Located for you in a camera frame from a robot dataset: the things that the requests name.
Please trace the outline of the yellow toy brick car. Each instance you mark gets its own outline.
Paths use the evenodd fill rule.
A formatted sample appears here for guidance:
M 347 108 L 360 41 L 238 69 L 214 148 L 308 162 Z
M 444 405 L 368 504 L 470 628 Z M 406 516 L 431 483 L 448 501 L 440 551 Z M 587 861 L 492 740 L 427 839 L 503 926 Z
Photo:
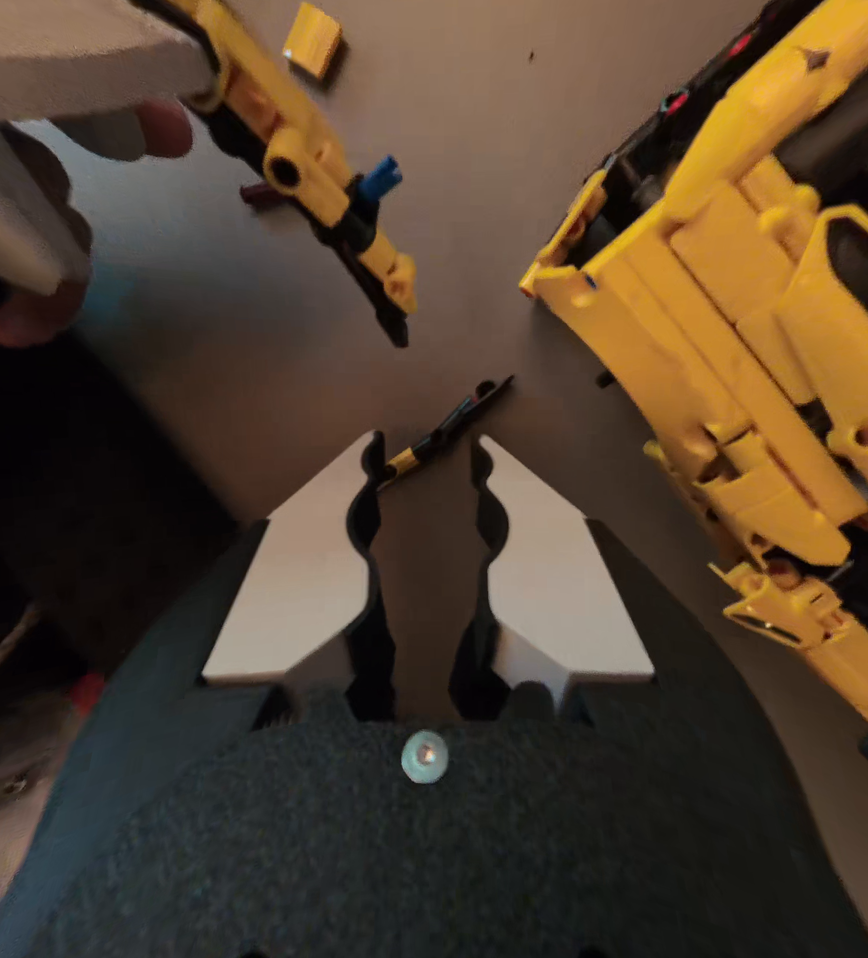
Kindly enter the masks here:
M 520 288 L 648 422 L 724 616 L 868 723 L 868 1 L 766 3 L 590 174 Z

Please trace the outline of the yellow black brick side assembly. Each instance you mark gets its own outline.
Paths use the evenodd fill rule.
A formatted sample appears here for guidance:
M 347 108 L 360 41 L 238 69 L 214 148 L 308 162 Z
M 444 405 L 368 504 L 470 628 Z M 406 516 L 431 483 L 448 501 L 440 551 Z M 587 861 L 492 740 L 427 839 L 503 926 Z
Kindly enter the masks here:
M 398 162 L 388 156 L 369 174 L 354 173 L 327 118 L 275 64 L 235 2 L 132 6 L 201 49 L 212 78 L 187 103 L 215 146 L 246 163 L 304 216 L 364 293 L 392 345 L 406 348 L 408 317 L 416 311 L 416 265 L 380 225 L 381 201 L 402 181 Z

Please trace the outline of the grey desk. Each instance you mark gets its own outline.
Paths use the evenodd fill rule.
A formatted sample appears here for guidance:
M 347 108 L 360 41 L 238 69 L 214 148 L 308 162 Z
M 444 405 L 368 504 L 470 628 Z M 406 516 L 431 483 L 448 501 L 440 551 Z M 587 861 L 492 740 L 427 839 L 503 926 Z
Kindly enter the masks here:
M 98 281 L 77 331 L 239 519 L 266 515 L 370 428 L 392 451 L 479 381 L 515 376 L 483 429 L 609 528 L 715 637 L 776 727 L 868 922 L 865 723 L 792 653 L 722 616 L 712 550 L 643 455 L 646 428 L 518 281 L 601 158 L 761 2 L 324 2 L 347 48 L 321 108 L 351 164 L 404 182 L 381 220 L 417 267 L 397 350 L 290 215 L 261 224 L 243 168 L 66 160 Z

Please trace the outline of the person's left hand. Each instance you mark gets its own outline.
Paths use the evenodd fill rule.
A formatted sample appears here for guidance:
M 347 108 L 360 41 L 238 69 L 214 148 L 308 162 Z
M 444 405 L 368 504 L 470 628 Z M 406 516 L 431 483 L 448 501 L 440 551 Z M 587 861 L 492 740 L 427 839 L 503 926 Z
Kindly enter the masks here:
M 188 115 L 178 102 L 145 102 L 136 108 L 145 153 L 173 159 L 188 154 L 193 145 Z M 81 213 L 70 204 L 71 185 L 58 158 L 40 141 L 14 127 L 6 138 L 25 168 L 42 188 L 62 219 L 68 222 L 82 252 L 92 248 L 92 230 Z M 0 346 L 25 349 L 41 346 L 56 338 L 75 321 L 88 285 L 63 282 L 48 297 L 20 291 L 0 308 Z

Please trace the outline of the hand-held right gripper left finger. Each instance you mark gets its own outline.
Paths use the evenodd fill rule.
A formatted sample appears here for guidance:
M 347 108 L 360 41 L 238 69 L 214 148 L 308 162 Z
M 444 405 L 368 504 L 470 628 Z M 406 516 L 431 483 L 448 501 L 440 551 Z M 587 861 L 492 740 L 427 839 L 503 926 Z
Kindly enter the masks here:
M 394 719 L 395 644 L 371 545 L 385 441 L 368 430 L 277 506 L 202 669 L 217 689 L 338 691 L 362 721 Z

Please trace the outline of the slim black yellow brick strip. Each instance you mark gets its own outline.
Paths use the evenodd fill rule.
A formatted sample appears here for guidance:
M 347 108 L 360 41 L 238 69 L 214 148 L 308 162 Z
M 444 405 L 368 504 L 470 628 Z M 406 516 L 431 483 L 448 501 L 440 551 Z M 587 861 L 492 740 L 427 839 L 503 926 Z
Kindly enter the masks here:
M 378 490 L 397 483 L 444 456 L 512 389 L 514 381 L 514 375 L 501 380 L 481 381 L 438 425 L 387 461 Z

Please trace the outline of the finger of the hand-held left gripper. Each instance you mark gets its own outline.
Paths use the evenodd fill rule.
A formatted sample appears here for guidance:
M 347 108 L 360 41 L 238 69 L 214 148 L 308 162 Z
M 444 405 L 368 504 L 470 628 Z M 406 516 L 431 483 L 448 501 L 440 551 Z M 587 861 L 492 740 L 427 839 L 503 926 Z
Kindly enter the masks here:
M 0 279 L 50 296 L 91 274 L 89 255 L 0 131 Z
M 166 2 L 0 1 L 0 122 L 206 92 L 209 46 Z

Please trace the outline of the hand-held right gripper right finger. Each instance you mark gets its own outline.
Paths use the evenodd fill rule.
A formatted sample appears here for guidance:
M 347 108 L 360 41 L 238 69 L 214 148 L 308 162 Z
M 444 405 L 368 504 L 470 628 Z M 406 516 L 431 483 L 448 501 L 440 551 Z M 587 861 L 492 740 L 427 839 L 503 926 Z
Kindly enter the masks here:
M 486 435 L 471 449 L 487 549 L 448 682 L 470 721 L 511 708 L 560 716 L 578 692 L 641 684 L 655 667 L 588 516 Z

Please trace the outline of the yellow rectangular brick plate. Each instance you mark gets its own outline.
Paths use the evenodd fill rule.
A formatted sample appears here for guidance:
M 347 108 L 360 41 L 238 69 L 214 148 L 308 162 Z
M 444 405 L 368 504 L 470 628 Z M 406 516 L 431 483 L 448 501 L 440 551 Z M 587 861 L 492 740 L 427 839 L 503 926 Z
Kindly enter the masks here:
M 341 23 L 311 2 L 300 2 L 283 46 L 284 59 L 325 82 L 344 40 Z

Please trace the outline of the dark dotted cloth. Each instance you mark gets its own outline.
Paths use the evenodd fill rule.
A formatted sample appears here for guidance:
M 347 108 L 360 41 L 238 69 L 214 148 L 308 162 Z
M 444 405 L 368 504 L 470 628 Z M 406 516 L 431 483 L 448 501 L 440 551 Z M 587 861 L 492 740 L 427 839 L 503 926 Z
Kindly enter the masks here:
M 111 675 L 236 538 L 208 485 L 73 334 L 0 348 L 0 639 L 46 639 Z

